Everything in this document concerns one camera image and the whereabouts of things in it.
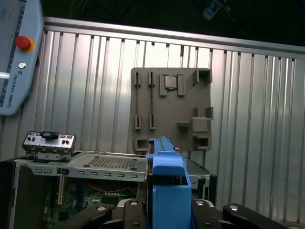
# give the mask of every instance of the gray plastic bracket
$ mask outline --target gray plastic bracket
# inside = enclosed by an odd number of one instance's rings
[[[193,108],[193,117],[199,117],[200,110],[199,107]]]
[[[185,78],[182,74],[178,74],[178,96],[185,95]]]
[[[199,79],[203,79],[204,85],[207,86],[212,82],[212,70],[211,69],[196,69],[193,72],[193,86],[199,83]]]
[[[135,115],[134,116],[134,129],[135,130],[142,130],[142,117]]]
[[[193,117],[190,121],[190,129],[193,133],[208,131],[208,119],[206,117]]]
[[[213,107],[207,107],[205,109],[205,117],[213,120],[214,119],[214,108]]]
[[[176,122],[177,127],[180,128],[190,128],[190,122]]]
[[[150,130],[155,130],[156,129],[156,122],[155,122],[155,117],[153,114],[149,115],[149,129]]]
[[[148,86],[155,86],[153,72],[148,73]]]
[[[140,77],[140,73],[136,72],[134,74],[134,86],[136,87],[138,85],[138,87],[141,87],[141,77]]]
[[[141,136],[135,139],[135,151],[147,152],[148,151],[148,137]]]
[[[165,75],[160,74],[160,80],[159,80],[159,85],[160,85],[160,96],[166,96],[167,95],[167,90],[165,89]]]
[[[207,136],[194,135],[193,145],[197,150],[208,150],[211,148],[211,139]]]

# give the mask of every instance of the metal frame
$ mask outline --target metal frame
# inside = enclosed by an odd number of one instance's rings
[[[248,41],[235,38],[215,37],[193,33],[164,31],[131,26],[76,21],[60,18],[45,18],[47,31],[80,33],[112,38],[132,39],[147,42],[187,45],[210,49],[247,52],[287,58],[305,59],[305,47]]]

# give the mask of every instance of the red emergency stop button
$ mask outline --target red emergency stop button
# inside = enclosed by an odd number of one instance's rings
[[[32,43],[29,38],[25,36],[18,36],[15,40],[15,44],[22,51],[28,51],[32,46]]]

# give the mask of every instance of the corrugated metal wall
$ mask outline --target corrugated metal wall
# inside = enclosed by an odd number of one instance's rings
[[[22,155],[29,130],[77,135],[77,149],[126,152],[131,69],[211,67],[205,167],[218,175],[217,207],[237,202],[305,222],[305,61],[211,47],[47,31],[29,99],[15,117],[0,117],[0,159]]]

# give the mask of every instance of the screw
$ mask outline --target screw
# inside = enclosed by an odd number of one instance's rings
[[[199,206],[201,206],[201,205],[203,205],[203,201],[198,200],[198,201],[196,201],[196,204],[198,204]]]
[[[101,207],[98,207],[97,210],[98,210],[98,211],[104,211],[104,210],[106,210],[106,207],[101,206]]]
[[[132,201],[132,202],[130,202],[130,205],[137,205],[137,204],[138,204],[137,201]]]
[[[25,66],[26,66],[25,62],[19,62],[19,64],[18,64],[18,67],[19,67],[20,69],[24,69]]]
[[[231,209],[232,211],[237,211],[238,210],[238,207],[237,206],[234,206],[234,205],[231,205],[229,207],[229,209]]]

